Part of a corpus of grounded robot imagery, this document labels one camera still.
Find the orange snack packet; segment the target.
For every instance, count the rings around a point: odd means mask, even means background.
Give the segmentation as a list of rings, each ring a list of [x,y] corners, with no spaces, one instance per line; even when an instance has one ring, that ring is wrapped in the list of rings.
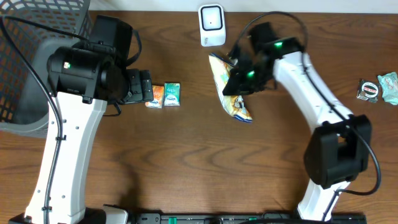
[[[148,108],[157,108],[161,109],[164,103],[164,86],[153,85],[152,86],[152,93],[153,93],[153,100],[145,102],[145,106]]]

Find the yellow snack bag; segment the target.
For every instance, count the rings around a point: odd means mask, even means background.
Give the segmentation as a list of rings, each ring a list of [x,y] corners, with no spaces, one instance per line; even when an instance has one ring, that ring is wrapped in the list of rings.
[[[230,63],[225,62],[215,53],[209,54],[209,62],[213,73],[213,79],[215,81],[216,92],[223,109],[238,121],[252,123],[251,114],[244,105],[243,97],[241,95],[227,96],[223,94],[223,90],[229,80],[230,71],[233,66]]]

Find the light green snack packet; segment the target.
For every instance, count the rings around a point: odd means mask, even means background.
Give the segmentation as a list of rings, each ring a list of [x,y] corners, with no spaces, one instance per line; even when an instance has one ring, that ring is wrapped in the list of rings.
[[[396,72],[391,72],[385,75],[378,75],[377,79],[382,88],[383,100],[392,105],[398,105]]]

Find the green tissue packet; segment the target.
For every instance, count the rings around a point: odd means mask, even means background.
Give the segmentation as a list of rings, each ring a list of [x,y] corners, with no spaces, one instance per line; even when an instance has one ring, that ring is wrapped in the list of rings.
[[[166,83],[164,106],[180,106],[180,84]]]

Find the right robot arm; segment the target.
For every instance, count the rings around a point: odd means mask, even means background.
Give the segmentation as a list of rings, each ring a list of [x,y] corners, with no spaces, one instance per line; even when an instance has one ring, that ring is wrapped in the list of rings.
[[[211,56],[211,66],[222,86],[221,96],[250,95],[265,89],[273,79],[291,95],[310,128],[311,138],[304,154],[309,183],[296,208],[302,220],[327,222],[342,193],[350,193],[349,185],[368,168],[372,127],[365,115],[355,116],[328,89],[312,66],[305,46],[295,37],[271,37],[252,42],[258,57],[235,44],[228,60]]]

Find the black round-logo snack packet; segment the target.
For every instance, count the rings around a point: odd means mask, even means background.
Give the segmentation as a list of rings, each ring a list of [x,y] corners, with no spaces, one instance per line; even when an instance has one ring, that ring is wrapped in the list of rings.
[[[380,93],[380,88],[381,88],[380,85],[377,83],[360,79],[356,97],[357,99],[360,100],[369,101],[371,103],[377,103]]]

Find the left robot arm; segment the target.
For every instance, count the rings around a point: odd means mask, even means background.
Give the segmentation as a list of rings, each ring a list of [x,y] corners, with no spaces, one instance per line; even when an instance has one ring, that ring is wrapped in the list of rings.
[[[150,72],[77,47],[59,47],[47,60],[47,70],[53,92],[39,178],[26,210],[11,223],[131,223],[125,208],[86,207],[86,176],[107,105],[152,100]]]

